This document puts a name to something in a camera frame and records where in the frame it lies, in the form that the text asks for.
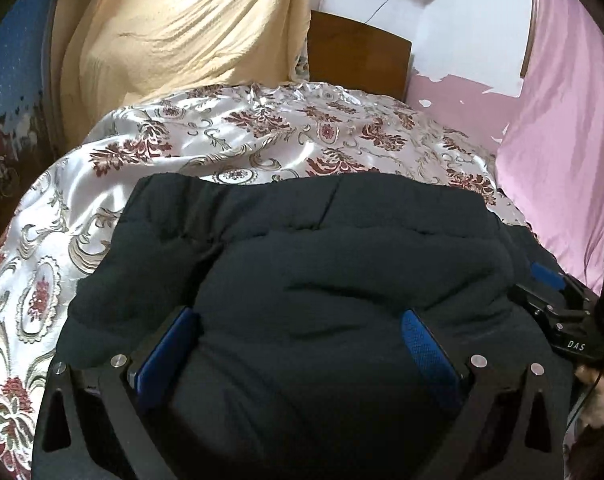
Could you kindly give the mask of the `person's right hand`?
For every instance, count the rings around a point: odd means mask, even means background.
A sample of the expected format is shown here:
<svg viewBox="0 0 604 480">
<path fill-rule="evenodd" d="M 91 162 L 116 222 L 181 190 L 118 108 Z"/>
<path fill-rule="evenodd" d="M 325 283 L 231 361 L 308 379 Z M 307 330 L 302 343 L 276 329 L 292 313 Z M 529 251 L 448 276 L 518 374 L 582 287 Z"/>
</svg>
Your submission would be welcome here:
<svg viewBox="0 0 604 480">
<path fill-rule="evenodd" d="M 581 364 L 576 369 L 575 376 L 587 388 L 593 389 L 581 408 L 578 417 L 579 428 L 602 428 L 604 426 L 604 371 Z"/>
</svg>

